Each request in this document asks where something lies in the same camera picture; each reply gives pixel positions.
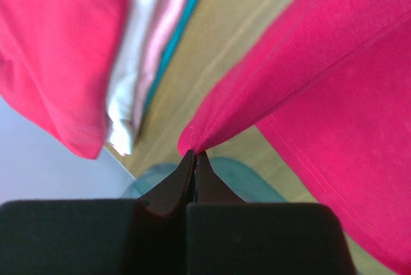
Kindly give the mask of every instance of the wooden table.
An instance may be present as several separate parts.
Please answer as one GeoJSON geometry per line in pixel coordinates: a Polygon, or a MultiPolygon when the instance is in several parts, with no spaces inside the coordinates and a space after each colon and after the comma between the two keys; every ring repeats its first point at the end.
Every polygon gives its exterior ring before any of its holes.
{"type": "MultiPolygon", "coordinates": [[[[133,175],[141,175],[153,164],[180,161],[177,140],[202,98],[291,1],[200,1],[153,99],[134,153],[120,157],[110,148],[133,175]]],[[[290,202],[315,201],[255,127],[207,153],[249,165],[290,202]]],[[[348,240],[363,274],[391,274],[348,240]]]]}

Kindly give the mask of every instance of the wood grain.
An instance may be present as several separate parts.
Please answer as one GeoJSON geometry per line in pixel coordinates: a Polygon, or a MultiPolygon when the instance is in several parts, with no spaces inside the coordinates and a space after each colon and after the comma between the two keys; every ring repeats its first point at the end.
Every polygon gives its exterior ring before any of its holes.
{"type": "MultiPolygon", "coordinates": [[[[143,121],[134,153],[120,157],[109,147],[133,175],[141,175],[153,164],[180,161],[177,140],[202,98],[291,1],[200,1],[143,121]]],[[[254,127],[208,154],[249,165],[290,202],[315,201],[254,127]]],[[[347,239],[354,262],[364,274],[390,274],[347,239]]]]}

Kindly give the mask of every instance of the folded cloth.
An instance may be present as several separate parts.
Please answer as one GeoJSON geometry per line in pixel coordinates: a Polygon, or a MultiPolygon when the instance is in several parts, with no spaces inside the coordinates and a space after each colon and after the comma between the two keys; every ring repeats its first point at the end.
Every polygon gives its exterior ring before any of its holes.
{"type": "MultiPolygon", "coordinates": [[[[161,55],[173,34],[187,0],[159,0],[144,44],[135,89],[133,107],[133,130],[137,135],[143,117],[144,103],[159,68],[161,55]]],[[[131,154],[132,145],[124,146],[124,153],[131,154]]]]}
{"type": "Polygon", "coordinates": [[[0,94],[75,154],[96,158],[129,0],[1,0],[0,94]]]}
{"type": "Polygon", "coordinates": [[[179,150],[257,123],[366,251],[411,274],[411,0],[295,0],[207,95],[179,150]]]}
{"type": "Polygon", "coordinates": [[[106,97],[106,110],[110,118],[107,141],[119,153],[128,152],[133,143],[130,120],[134,89],[144,38],[157,1],[132,0],[123,41],[112,68],[106,97]]]}
{"type": "Polygon", "coordinates": [[[182,13],[181,19],[179,21],[179,24],[177,25],[173,35],[171,36],[171,39],[169,43],[166,46],[166,49],[162,53],[161,57],[161,62],[159,69],[157,71],[157,74],[155,76],[155,79],[153,81],[152,86],[150,87],[150,91],[147,94],[147,99],[144,105],[144,111],[147,111],[148,106],[150,105],[150,102],[154,96],[154,93],[156,92],[157,88],[159,87],[160,81],[164,73],[166,72],[166,69],[168,67],[168,64],[171,61],[171,58],[174,55],[175,50],[177,49],[177,46],[179,45],[179,41],[181,37],[183,36],[184,30],[186,29],[186,25],[193,14],[193,11],[195,9],[195,6],[197,5],[199,0],[188,0],[186,7],[184,8],[184,11],[182,13]]]}

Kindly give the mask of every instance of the light pink cloth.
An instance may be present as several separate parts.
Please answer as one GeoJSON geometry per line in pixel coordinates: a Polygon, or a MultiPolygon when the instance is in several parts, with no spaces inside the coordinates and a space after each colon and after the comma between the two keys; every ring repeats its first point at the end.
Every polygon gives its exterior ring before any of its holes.
{"type": "Polygon", "coordinates": [[[161,55],[174,32],[187,0],[159,0],[144,44],[133,110],[133,130],[139,132],[144,103],[152,85],[161,55]]]}

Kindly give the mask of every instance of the white cloth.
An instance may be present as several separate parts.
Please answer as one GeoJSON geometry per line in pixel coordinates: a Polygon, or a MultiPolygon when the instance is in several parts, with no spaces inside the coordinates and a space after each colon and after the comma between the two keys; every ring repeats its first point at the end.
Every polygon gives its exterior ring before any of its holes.
{"type": "Polygon", "coordinates": [[[110,118],[107,142],[121,155],[129,154],[133,145],[130,120],[144,38],[149,29],[157,0],[132,0],[128,22],[114,63],[106,97],[110,118]]]}

